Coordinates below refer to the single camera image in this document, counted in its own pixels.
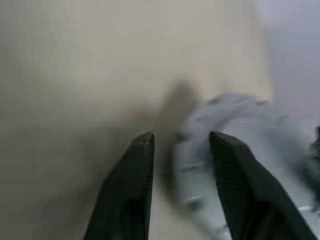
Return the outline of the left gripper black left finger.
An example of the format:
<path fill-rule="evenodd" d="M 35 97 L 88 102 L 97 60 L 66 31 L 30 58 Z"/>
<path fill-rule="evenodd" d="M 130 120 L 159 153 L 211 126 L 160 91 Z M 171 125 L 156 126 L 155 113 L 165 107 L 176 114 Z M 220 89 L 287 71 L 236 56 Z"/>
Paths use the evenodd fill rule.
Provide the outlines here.
<path fill-rule="evenodd" d="M 135 137 L 105 178 L 83 240 L 149 240 L 155 136 Z"/>

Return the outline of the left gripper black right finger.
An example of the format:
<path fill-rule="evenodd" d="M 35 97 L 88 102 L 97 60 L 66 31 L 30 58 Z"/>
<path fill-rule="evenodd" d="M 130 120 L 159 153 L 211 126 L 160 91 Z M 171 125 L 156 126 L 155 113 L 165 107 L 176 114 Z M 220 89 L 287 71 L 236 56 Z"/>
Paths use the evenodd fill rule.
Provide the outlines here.
<path fill-rule="evenodd" d="M 318 240 L 279 181 L 241 140 L 211 132 L 217 191 L 232 240 Z"/>

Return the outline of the silver round motor lid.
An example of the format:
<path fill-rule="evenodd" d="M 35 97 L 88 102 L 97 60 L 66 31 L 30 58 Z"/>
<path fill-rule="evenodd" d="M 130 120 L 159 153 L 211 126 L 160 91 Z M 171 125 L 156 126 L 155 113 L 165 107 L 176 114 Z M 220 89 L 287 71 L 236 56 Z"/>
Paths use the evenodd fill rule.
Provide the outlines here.
<path fill-rule="evenodd" d="M 215 97 L 183 122 L 174 153 L 179 201 L 214 240 L 232 240 L 217 189 L 212 132 L 245 143 L 320 240 L 320 126 L 290 119 L 271 103 L 243 94 Z"/>

